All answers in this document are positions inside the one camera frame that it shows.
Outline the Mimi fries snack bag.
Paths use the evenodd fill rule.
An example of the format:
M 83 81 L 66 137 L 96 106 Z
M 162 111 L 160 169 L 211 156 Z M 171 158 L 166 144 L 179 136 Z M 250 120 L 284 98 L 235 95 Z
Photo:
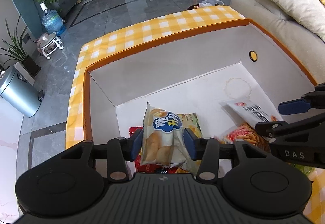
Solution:
M 268 142 L 263 137 L 258 135 L 257 132 L 247 122 L 243 123 L 235 130 L 228 133 L 223 137 L 222 140 L 220 140 L 220 142 L 223 144 L 232 144 L 237 139 L 245 140 L 268 153 L 271 152 Z

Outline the white blue chips bag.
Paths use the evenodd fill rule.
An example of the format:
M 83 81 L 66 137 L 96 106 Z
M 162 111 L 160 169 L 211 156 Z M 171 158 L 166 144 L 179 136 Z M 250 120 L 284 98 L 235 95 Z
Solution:
M 177 114 L 148 104 L 143 120 L 141 165 L 173 168 L 186 161 L 183 124 Z

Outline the white breadstick snack packet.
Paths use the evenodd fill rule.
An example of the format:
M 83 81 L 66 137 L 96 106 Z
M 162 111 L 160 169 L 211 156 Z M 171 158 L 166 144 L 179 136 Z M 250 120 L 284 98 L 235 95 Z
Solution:
M 222 102 L 221 106 L 229 114 L 236 113 L 253 128 L 259 122 L 272 122 L 283 119 L 270 101 L 258 104 L 248 98 L 240 98 Z

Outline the green nut snack packet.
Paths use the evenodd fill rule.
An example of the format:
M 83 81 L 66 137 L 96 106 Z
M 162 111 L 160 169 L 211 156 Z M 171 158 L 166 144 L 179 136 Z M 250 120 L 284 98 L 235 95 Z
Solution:
M 301 171 L 306 176 L 308 176 L 309 174 L 311 174 L 315 170 L 314 167 L 310 167 L 310 166 L 299 165 L 299 164 L 291 164 L 291 165 L 292 165 L 292 167 L 294 167 L 297 170 Z

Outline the green yellow chips bag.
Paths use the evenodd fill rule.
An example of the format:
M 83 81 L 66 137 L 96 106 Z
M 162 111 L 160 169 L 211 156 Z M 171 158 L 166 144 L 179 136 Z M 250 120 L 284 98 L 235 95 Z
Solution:
M 191 131 L 197 138 L 202 138 L 202 131 L 199 126 L 199 121 L 196 113 L 191 114 L 177 114 L 183 124 L 183 132 L 186 130 Z M 175 172 L 177 174 L 184 174 L 184 173 L 191 173 L 194 176 L 198 172 L 198 168 L 200 166 L 200 160 L 193 160 L 191 159 L 189 153 L 187 152 L 186 161 L 177 166 Z

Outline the beige sofa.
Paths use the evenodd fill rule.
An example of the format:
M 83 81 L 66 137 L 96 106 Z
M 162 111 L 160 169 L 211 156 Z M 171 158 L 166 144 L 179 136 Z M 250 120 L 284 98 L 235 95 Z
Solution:
M 231 0 L 230 6 L 257 22 L 283 43 L 312 74 L 324 82 L 324 42 L 270 0 Z

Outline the orange cardboard box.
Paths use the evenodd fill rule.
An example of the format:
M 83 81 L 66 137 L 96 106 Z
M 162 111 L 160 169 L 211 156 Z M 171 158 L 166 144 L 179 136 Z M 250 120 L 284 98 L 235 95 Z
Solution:
M 227 101 L 248 99 L 279 116 L 278 105 L 316 81 L 287 48 L 242 19 L 185 31 L 108 56 L 85 72 L 84 136 L 95 144 L 129 136 L 148 105 L 195 113 L 205 138 L 242 123 Z

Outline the yellow checkered tablecloth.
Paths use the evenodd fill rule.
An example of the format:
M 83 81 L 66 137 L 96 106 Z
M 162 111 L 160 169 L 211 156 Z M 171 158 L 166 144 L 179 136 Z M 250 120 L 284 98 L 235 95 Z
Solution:
M 316 222 L 312 210 L 316 197 L 324 194 L 324 168 L 314 167 L 314 172 L 306 176 L 291 163 L 242 139 L 232 143 L 239 165 L 230 168 L 230 160 L 219 159 L 218 180 L 177 174 L 177 167 L 141 165 L 142 148 L 134 162 L 127 162 L 133 173 L 130 180 L 108 180 L 106 160 L 97 160 L 96 169 L 89 165 L 96 144 L 84 136 L 83 96 L 85 72 L 92 64 L 163 37 L 242 19 L 253 21 L 228 6 L 188 10 L 137 23 L 83 45 L 70 93 L 66 150 L 54 159 L 63 181 L 63 211 L 54 215 L 55 222 Z M 293 123 L 321 113 L 324 109 L 280 115 L 281 121 Z

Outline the white low tv console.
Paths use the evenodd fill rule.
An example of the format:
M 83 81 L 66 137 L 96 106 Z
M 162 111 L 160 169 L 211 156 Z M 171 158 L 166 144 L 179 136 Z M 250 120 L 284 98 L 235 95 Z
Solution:
M 16 158 L 23 114 L 3 98 L 1 98 L 0 112 L 1 223 L 14 223 L 19 218 L 15 183 Z

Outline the silver pedal trash bin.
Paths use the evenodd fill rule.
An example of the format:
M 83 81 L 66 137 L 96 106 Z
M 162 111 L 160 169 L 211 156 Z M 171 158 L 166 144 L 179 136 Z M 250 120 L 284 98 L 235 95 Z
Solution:
M 45 97 L 14 67 L 8 67 L 1 74 L 1 97 L 26 117 L 32 117 L 39 110 Z

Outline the potted long-leaf plant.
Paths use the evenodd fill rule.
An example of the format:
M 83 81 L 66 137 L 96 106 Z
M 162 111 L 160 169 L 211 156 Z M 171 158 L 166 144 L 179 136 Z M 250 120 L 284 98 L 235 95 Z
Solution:
M 10 41 L 6 41 L 4 38 L 1 41 L 6 45 L 6 48 L 1 47 L 1 55 L 7 57 L 7 59 L 1 63 L 1 71 L 5 70 L 5 65 L 8 62 L 15 61 L 20 63 L 24 69 L 33 78 L 40 72 L 41 67 L 36 64 L 32 57 L 25 51 L 23 47 L 23 39 L 27 34 L 28 26 L 25 26 L 22 33 L 18 35 L 18 26 L 20 23 L 21 16 L 18 17 L 15 29 L 12 31 L 9 28 L 7 19 L 5 20 L 5 26 L 7 30 L 7 35 Z

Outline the small white rolling stool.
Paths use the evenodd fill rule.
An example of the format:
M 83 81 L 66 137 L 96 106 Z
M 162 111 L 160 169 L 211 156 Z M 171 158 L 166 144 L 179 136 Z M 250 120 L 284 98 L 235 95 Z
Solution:
M 41 56 L 50 60 L 51 55 L 58 49 L 63 50 L 64 46 L 61 38 L 56 33 L 44 33 L 36 40 L 36 48 Z

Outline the floor basket with bag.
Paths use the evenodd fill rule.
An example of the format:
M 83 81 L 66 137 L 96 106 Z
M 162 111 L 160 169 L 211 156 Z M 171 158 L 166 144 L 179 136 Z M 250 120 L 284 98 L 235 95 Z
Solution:
M 193 10 L 198 8 L 210 7 L 210 6 L 223 6 L 224 2 L 221 0 L 204 0 L 198 4 L 191 5 L 187 10 Z

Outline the blue water jug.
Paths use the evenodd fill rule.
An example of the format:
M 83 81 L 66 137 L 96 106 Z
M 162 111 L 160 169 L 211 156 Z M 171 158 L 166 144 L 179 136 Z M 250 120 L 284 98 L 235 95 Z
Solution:
M 56 10 L 48 9 L 45 3 L 41 3 L 40 7 L 43 10 L 42 24 L 45 26 L 47 33 L 55 33 L 60 36 L 66 30 L 63 19 Z

